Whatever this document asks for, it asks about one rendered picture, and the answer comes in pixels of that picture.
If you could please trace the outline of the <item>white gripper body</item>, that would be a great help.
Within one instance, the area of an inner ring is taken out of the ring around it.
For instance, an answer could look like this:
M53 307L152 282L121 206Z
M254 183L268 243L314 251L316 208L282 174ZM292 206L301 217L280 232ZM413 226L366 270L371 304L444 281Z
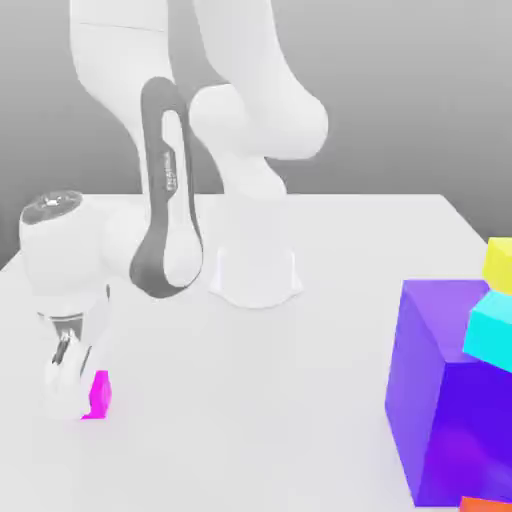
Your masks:
M104 357L102 343L87 345L74 337L58 342L44 372L44 405L50 419L81 419L89 412L89 393Z

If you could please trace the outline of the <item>small magenta cube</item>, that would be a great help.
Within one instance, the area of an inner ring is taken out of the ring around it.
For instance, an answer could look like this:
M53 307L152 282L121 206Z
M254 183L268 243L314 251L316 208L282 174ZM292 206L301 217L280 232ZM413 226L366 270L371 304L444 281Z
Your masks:
M82 420L105 419L110 407L112 388L109 373L106 370L96 372L89 393L90 410L81 417Z

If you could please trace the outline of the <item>small cyan cube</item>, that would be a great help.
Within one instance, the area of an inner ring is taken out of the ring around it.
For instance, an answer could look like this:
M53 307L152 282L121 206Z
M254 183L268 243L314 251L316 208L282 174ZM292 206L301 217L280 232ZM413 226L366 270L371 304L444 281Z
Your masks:
M512 296L490 290L472 308L463 352L512 373Z

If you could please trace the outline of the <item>small orange cube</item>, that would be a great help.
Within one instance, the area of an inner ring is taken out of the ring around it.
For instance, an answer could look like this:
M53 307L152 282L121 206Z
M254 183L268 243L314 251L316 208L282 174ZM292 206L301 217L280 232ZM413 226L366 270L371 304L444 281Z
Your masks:
M464 496L459 512L512 512L512 503Z

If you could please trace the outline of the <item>small yellow cube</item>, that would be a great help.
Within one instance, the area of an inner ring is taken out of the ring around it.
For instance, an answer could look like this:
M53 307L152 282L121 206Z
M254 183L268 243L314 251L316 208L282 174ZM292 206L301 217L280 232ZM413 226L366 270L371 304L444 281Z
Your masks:
M483 272L492 290L512 296L512 237L490 237Z

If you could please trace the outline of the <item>large purple box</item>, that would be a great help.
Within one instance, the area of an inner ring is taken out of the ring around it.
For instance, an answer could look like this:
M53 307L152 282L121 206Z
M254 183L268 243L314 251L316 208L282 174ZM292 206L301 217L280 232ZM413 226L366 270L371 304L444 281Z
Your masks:
M512 503L512 373L463 351L482 280L402 285L385 411L418 507Z

